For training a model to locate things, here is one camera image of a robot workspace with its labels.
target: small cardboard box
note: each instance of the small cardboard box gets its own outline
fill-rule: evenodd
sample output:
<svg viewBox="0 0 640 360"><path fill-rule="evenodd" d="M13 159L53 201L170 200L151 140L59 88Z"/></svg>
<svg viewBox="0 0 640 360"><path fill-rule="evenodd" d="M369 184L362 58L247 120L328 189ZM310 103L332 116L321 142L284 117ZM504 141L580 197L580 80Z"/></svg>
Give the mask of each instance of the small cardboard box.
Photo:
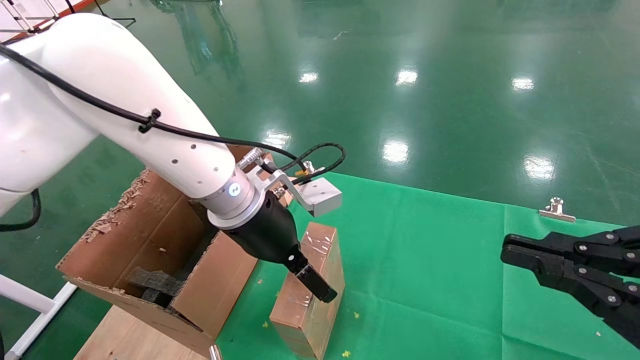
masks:
<svg viewBox="0 0 640 360"><path fill-rule="evenodd" d="M236 159L250 150L229 148ZM257 260L222 232L207 241L216 230L196 210L182 192L145 170L56 268L79 288L208 356ZM186 280L164 307L141 299L144 289L127 280L137 268L182 271Z"/></svg>
<svg viewBox="0 0 640 360"><path fill-rule="evenodd" d="M329 304L321 302L295 275L287 274L269 319L291 351L322 360L345 286L338 232L334 227L310 222L300 246L338 296Z"/></svg>

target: cable connector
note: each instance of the cable connector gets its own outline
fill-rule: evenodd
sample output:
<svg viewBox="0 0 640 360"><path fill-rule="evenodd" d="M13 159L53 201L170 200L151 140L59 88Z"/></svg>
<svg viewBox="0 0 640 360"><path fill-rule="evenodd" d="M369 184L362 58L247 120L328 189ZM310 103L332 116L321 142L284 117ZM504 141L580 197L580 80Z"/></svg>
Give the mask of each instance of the cable connector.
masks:
<svg viewBox="0 0 640 360"><path fill-rule="evenodd" d="M147 117L147 120L148 120L147 123L138 126L138 131L143 134L146 134L147 131L151 130L152 127L156 126L157 120L160 117L160 115L162 115L160 110L158 109L151 110L151 115Z"/></svg>

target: white metal frame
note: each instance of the white metal frame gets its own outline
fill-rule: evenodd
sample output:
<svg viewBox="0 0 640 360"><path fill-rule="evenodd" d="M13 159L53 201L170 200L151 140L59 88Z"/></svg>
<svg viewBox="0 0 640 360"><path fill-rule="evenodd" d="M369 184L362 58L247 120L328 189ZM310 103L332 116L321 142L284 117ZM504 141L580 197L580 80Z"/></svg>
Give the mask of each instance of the white metal frame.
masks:
<svg viewBox="0 0 640 360"><path fill-rule="evenodd" d="M49 8L49 10L51 11L51 16L27 16L26 17L26 16L23 16L22 13L18 11L18 9L16 9L15 4L13 3L12 0L0 0L0 3L2 3L2 5L6 9L6 11L9 12L9 14L11 15L13 15L14 13L17 14L17 16L14 16L14 19L16 23L21 27L21 29L0 29L0 33L16 33L16 34L25 33L28 35L32 35L40 30L43 30L51 26L53 22L56 19L58 19L60 16L58 15L58 12L56 11L56 9L53 7L53 5L49 0L42 0L42 2L45 3ZM34 28L29 23L28 20L48 20L48 21Z"/></svg>
<svg viewBox="0 0 640 360"><path fill-rule="evenodd" d="M0 275L0 296L40 312L40 316L29 326L11 350L6 353L4 360L20 359L76 289L77 286L68 282L53 299L49 299L19 282Z"/></svg>

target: open cardboard box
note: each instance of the open cardboard box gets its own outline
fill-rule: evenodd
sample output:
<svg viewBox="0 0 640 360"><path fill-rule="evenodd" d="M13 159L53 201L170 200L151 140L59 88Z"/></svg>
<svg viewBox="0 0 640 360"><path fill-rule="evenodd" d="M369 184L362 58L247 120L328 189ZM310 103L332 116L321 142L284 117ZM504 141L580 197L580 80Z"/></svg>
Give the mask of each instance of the open cardboard box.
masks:
<svg viewBox="0 0 640 360"><path fill-rule="evenodd" d="M251 148L229 149L237 161ZM290 196L281 199L285 205L290 201ZM145 170L56 268L79 288L208 356L257 260L227 235L216 233L202 210ZM186 280L163 307L141 299L144 289L127 280L138 267L169 275L186 271Z"/></svg>

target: white pole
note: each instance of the white pole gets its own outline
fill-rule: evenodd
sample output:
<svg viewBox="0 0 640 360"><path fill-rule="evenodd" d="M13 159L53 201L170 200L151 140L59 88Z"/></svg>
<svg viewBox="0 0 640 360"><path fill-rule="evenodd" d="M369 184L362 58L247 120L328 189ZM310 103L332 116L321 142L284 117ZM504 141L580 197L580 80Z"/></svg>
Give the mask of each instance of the white pole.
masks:
<svg viewBox="0 0 640 360"><path fill-rule="evenodd" d="M53 298L55 303L54 307L47 313L42 313L38 318L29 326L27 331L16 341L11 350L6 353L4 360L18 360L24 355L26 350L36 340L38 335L47 327L47 324L58 313L58 310L62 308L62 305L71 297L71 294L77 287L70 282L66 283L62 289L58 292L56 297Z"/></svg>
<svg viewBox="0 0 640 360"><path fill-rule="evenodd" d="M19 302L24 306L46 314L56 304L55 301L31 290L19 282L15 282L6 276L0 275L0 296Z"/></svg>

